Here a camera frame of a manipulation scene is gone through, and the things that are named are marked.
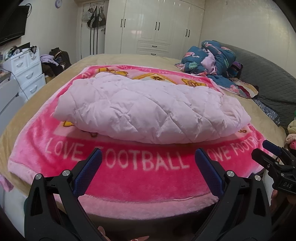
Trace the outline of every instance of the beige bed sheet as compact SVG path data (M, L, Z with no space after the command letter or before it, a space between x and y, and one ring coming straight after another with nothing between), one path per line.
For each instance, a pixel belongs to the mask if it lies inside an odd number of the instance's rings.
M83 60L80 60L76 64L72 65L69 69L61 73L59 76L46 84L40 91L38 91L38 93L36 93L17 112L9 125L6 127L6 130L0 138L0 174L5 176L25 195L29 194L30 185L7 170L7 161L12 152L15 140L25 124L34 116L43 103L49 99L61 86L78 75L85 67L92 65L131 64L179 72L180 70L174 66L174 64L178 62L179 60L176 59L148 55L101 54L84 58ZM282 127L277 127L254 101L232 94L228 95L234 96L240 101L248 114L251 116L252 124L266 137L266 139L278 146L284 146L286 138L284 129Z

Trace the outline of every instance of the purple clothing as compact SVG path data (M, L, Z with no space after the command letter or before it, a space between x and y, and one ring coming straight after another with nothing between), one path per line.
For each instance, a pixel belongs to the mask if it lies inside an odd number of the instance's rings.
M54 56L49 55L49 54L41 55L40 61L41 61L41 63L52 63L52 64L55 64L56 66L59 65L56 61L54 61Z
M201 64L207 70L208 74L216 75L215 57L209 50L207 51L207 54L208 56L201 61Z

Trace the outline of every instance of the wardrobe door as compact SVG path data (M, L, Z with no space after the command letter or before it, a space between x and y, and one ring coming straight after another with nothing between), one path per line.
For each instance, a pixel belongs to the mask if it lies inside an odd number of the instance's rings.
M184 54L183 49L188 36L188 21L191 4L176 0L174 6L175 25L172 35L171 58L182 59Z
M160 0L143 0L139 26L139 40L154 42L157 31Z
M192 46L198 46L200 41L200 33L202 30L204 10L194 5L190 6L190 17L188 23L188 35L185 43L185 53Z
M120 54L126 0L109 0L105 53Z
M158 12L158 23L156 29L155 42L171 44L171 35L173 24L176 19L174 14L175 0L160 0L160 9Z
M123 20L121 53L136 54L143 0L127 0Z

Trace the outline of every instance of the doorway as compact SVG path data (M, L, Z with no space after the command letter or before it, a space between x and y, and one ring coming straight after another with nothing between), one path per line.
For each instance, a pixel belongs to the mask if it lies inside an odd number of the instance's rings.
M91 12L93 16L103 12L107 19L108 5L109 1L96 1L84 4L82 16L85 16L87 11ZM90 28L90 22L87 23L85 19L81 21L81 59L90 55L102 54L105 52L106 25Z

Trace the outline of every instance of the television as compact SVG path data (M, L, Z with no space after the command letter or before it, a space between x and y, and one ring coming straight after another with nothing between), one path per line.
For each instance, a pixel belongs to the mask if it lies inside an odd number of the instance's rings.
M0 31L0 46L25 35L30 6L18 6Z

